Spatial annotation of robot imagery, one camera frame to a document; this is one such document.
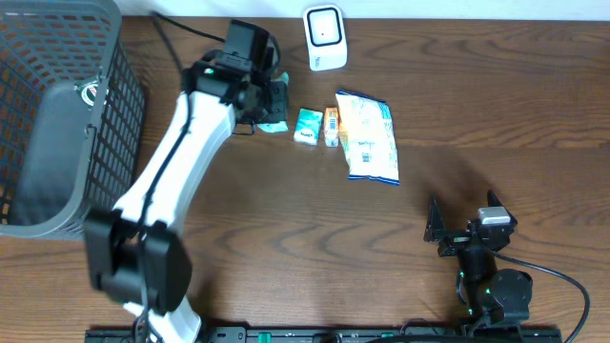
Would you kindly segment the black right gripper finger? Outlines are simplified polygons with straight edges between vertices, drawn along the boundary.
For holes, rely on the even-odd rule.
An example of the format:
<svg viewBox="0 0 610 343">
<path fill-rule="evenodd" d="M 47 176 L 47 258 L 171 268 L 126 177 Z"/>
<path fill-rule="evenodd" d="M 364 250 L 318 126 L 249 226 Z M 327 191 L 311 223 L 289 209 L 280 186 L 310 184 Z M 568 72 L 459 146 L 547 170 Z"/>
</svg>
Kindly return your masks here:
<svg viewBox="0 0 610 343">
<path fill-rule="evenodd" d="M 434 196 L 429 200 L 429 211 L 427 224 L 423 236 L 425 242 L 438 242 L 447 235 L 443 217 L 440 211 L 440 206 Z"/>
<path fill-rule="evenodd" d="M 512 224 L 517 224 L 518 221 L 517 219 L 507 210 L 507 208 L 500 202 L 500 200 L 498 199 L 497 195 L 494 193 L 493 190 L 489 190 L 487 192 L 487 205 L 489 207 L 502 207 L 504 208 L 504 210 L 506 211 L 506 213 L 508 214 L 509 218 L 510 218 L 510 222 Z"/>
</svg>

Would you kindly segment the mint green wipes packet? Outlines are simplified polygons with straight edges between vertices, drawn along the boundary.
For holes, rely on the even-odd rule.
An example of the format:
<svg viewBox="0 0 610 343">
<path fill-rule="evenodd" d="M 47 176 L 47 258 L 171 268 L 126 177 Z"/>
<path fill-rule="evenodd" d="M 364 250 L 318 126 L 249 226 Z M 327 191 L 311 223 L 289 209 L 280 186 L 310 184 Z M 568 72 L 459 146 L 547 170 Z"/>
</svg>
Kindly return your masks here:
<svg viewBox="0 0 610 343">
<path fill-rule="evenodd" d="M 286 71 L 284 71 L 278 78 L 276 78 L 276 81 L 282 81 L 285 85 L 288 85 L 290 82 L 290 76 Z M 289 130 L 286 121 L 280 121 L 273 124 L 258 124 L 257 127 L 266 133 L 280 133 Z"/>
</svg>

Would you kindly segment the teal Kleenex tissue pack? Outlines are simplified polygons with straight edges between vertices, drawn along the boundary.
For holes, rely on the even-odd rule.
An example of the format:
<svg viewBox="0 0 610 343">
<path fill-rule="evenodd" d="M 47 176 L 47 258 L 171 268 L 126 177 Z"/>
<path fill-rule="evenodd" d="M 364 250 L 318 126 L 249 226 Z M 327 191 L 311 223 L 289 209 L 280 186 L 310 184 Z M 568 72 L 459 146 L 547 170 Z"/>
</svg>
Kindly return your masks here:
<svg viewBox="0 0 610 343">
<path fill-rule="evenodd" d="M 316 146 L 319 139 L 323 113 L 301 109 L 295 125 L 294 141 Z"/>
</svg>

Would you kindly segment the orange Kleenex tissue pack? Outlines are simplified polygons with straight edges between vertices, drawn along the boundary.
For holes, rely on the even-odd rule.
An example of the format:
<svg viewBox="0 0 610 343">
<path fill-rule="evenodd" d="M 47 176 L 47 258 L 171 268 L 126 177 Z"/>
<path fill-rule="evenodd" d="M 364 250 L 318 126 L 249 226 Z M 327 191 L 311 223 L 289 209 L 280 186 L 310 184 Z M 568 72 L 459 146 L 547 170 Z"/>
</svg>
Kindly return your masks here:
<svg viewBox="0 0 610 343">
<path fill-rule="evenodd" d="M 324 114 L 324 141 L 327 147 L 337 147 L 339 143 L 339 112 L 337 108 L 327 108 Z"/>
</svg>

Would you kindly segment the cream blue chips bag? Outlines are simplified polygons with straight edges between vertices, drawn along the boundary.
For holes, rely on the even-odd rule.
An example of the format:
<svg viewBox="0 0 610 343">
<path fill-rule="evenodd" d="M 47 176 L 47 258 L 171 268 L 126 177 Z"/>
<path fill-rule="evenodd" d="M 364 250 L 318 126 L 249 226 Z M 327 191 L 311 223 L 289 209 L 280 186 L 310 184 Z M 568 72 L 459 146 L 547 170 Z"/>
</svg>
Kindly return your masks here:
<svg viewBox="0 0 610 343">
<path fill-rule="evenodd" d="M 391 109 L 384 100 L 340 90 L 339 140 L 350 180 L 399 186 L 398 153 Z"/>
</svg>

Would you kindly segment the dark green Zam-Buk tin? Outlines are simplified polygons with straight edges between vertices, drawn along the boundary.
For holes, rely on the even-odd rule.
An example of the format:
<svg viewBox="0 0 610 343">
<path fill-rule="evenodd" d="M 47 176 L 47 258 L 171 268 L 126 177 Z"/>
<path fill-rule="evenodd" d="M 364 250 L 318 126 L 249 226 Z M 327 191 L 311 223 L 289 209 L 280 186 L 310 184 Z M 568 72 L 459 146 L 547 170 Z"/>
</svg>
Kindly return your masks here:
<svg viewBox="0 0 610 343">
<path fill-rule="evenodd" d="M 76 82 L 74 84 L 73 89 L 81 98 L 81 100 L 90 109 L 92 109 L 96 101 L 97 92 L 100 84 L 101 82 L 95 78 L 89 80 L 81 80 L 80 82 Z"/>
</svg>

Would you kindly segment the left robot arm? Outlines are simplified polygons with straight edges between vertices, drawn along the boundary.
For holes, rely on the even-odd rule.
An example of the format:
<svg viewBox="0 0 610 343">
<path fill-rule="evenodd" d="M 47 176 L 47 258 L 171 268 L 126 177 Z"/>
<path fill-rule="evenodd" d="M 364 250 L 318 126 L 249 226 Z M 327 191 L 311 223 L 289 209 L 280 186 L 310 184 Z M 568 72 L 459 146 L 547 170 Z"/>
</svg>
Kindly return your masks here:
<svg viewBox="0 0 610 343">
<path fill-rule="evenodd" d="M 133 314 L 123 342 L 194 342 L 193 264 L 182 241 L 206 170 L 237 125 L 285 120 L 289 76 L 217 52 L 181 72 L 173 119 L 149 163 L 108 211 L 91 211 L 84 241 L 91 285 Z"/>
</svg>

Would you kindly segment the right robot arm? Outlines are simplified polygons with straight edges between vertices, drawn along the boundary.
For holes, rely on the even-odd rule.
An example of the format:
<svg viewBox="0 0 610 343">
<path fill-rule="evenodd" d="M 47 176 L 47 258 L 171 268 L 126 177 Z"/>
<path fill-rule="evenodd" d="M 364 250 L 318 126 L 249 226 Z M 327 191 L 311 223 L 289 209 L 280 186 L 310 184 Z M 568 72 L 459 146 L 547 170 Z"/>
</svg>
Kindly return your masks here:
<svg viewBox="0 0 610 343">
<path fill-rule="evenodd" d="M 429 201 L 424 240 L 437 244 L 440 257 L 458 260 L 457 292 L 471 315 L 459 330 L 467 337 L 516 333 L 530 316 L 532 277 L 515 269 L 500 270 L 496 263 L 496 253 L 508 246 L 517 223 L 493 191 L 487 192 L 487 205 L 463 230 L 447 229 L 436 199 Z"/>
</svg>

